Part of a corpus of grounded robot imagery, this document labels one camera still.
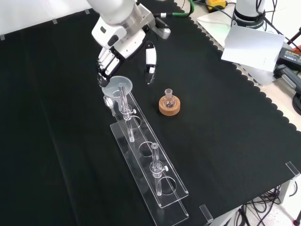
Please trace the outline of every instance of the clear acrylic rack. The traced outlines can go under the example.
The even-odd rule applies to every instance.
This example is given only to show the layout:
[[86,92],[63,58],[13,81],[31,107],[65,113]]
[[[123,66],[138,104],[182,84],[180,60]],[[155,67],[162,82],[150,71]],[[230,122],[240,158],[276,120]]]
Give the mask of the clear acrylic rack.
[[103,88],[105,104],[117,122],[111,130],[157,226],[173,226],[189,215],[181,199],[188,191],[135,98],[132,82],[111,78]]

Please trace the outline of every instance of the black cloth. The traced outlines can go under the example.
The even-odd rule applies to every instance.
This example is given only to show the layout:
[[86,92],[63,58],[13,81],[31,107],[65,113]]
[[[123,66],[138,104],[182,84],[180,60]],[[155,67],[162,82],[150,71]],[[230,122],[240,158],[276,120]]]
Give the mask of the black cloth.
[[[153,13],[179,10],[171,1],[140,1]],[[0,42],[1,193],[3,225],[153,225],[111,134],[115,122],[97,85],[101,48],[91,31],[95,12],[80,12],[6,35]],[[188,18],[167,18],[156,83],[144,81],[145,49],[118,75],[133,95],[189,191],[183,204],[203,225],[293,177],[301,169],[300,133],[271,100]],[[181,111],[165,117],[158,100],[172,88]]]

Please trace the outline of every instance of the black cable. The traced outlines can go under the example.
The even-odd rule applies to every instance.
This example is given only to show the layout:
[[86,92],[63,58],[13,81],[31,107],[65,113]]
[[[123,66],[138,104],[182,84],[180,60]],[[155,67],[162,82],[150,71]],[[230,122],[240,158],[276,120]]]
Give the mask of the black cable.
[[184,0],[183,5],[181,7],[181,10],[183,9],[184,5],[185,5],[186,0]]
[[[263,18],[272,28],[274,28],[274,30],[278,33],[283,35],[266,17]],[[288,41],[290,41],[300,52],[301,49],[295,44],[293,43],[288,37],[285,37]]]
[[224,226],[228,226],[228,224],[230,223],[230,221],[231,221],[231,219],[229,219]]
[[217,7],[215,7],[215,6],[210,6],[210,5],[207,5],[207,4],[205,4],[205,3],[198,2],[198,1],[195,1],[194,3],[199,4],[199,5],[203,5],[203,6],[212,7],[212,8],[214,8],[214,9],[216,9],[216,10],[222,12],[223,14],[227,15],[228,17],[230,17],[230,19],[232,19],[232,17],[231,17],[228,13],[222,11],[221,9],[219,9],[219,8],[217,8]]
[[[259,198],[261,199],[260,201],[254,201],[254,200],[251,200],[250,202],[246,203],[245,206],[247,205],[253,205],[253,208],[254,210],[256,211],[257,213],[257,216],[259,217],[260,221],[258,223],[257,226],[259,226],[260,224],[262,224],[263,226],[265,225],[264,224],[264,219],[268,216],[268,214],[271,212],[274,204],[277,204],[277,205],[280,205],[281,202],[280,202],[280,199],[279,199],[279,194],[280,194],[280,188],[281,186],[278,186],[276,188],[274,188],[273,191],[268,191],[262,195],[259,196]],[[258,203],[258,204],[264,204],[264,209],[263,210],[259,210],[256,206],[255,206],[255,203]],[[268,210],[268,206],[267,204],[268,203],[272,203],[269,210]],[[268,210],[268,212],[261,218],[259,213],[265,213],[266,210]]]
[[295,194],[297,194],[297,192],[298,192],[298,184],[297,184],[296,181],[295,181],[295,185],[296,185],[296,190],[295,190],[295,192],[294,192],[292,195],[290,195],[289,197],[292,197],[292,196],[294,196]]
[[301,95],[299,93],[296,93],[293,97],[293,108],[299,115],[301,115]]
[[275,3],[274,0],[273,0],[274,11],[273,11],[272,19],[271,19],[271,23],[272,23],[272,24],[273,24],[273,19],[274,19],[274,14],[275,14],[275,11],[276,11],[277,3],[278,3],[278,0],[276,0],[276,3]]

